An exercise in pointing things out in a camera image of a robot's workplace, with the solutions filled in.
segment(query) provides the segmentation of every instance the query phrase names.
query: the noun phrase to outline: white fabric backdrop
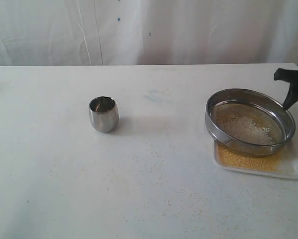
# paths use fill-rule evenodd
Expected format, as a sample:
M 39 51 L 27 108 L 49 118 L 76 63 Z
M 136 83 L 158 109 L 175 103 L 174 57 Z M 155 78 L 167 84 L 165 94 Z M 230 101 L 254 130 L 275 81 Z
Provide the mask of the white fabric backdrop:
M 0 65 L 298 64 L 298 0 L 0 0 Z

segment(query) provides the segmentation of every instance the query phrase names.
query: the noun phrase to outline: stainless steel cup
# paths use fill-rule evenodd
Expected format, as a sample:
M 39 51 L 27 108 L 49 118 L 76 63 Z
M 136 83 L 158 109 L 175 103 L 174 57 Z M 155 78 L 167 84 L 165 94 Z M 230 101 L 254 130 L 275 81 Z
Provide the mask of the stainless steel cup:
M 107 96 L 93 99 L 89 104 L 89 119 L 95 130 L 103 133 L 112 131 L 119 122 L 115 100 Z

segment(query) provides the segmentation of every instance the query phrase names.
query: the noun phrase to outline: white tray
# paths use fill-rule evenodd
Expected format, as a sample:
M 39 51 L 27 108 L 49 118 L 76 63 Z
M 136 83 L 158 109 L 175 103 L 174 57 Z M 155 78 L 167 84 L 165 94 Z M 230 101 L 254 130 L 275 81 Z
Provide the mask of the white tray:
M 298 179 L 298 157 L 295 154 L 291 144 L 286 144 L 282 151 L 279 153 L 281 157 L 281 161 L 278 165 L 278 172 L 266 172 L 266 171 L 257 171 L 251 169 L 244 168 L 236 168 L 224 165 L 220 160 L 216 150 L 217 142 L 213 143 L 213 160 L 216 165 L 221 168 L 242 172 L 242 173 L 250 173 L 256 175 L 263 175 L 269 177 L 277 177 L 277 178 L 287 178 L 287 179 Z

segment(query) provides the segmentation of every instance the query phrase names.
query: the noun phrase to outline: table surface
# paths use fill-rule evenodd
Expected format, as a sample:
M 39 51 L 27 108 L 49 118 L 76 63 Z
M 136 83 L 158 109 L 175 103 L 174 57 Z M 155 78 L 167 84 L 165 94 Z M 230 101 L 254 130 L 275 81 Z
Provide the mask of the table surface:
M 298 239 L 298 180 L 217 167 L 204 124 L 221 89 L 283 102 L 278 67 L 296 69 L 0 67 L 0 238 Z M 101 95 L 120 113 L 108 134 L 89 122 Z

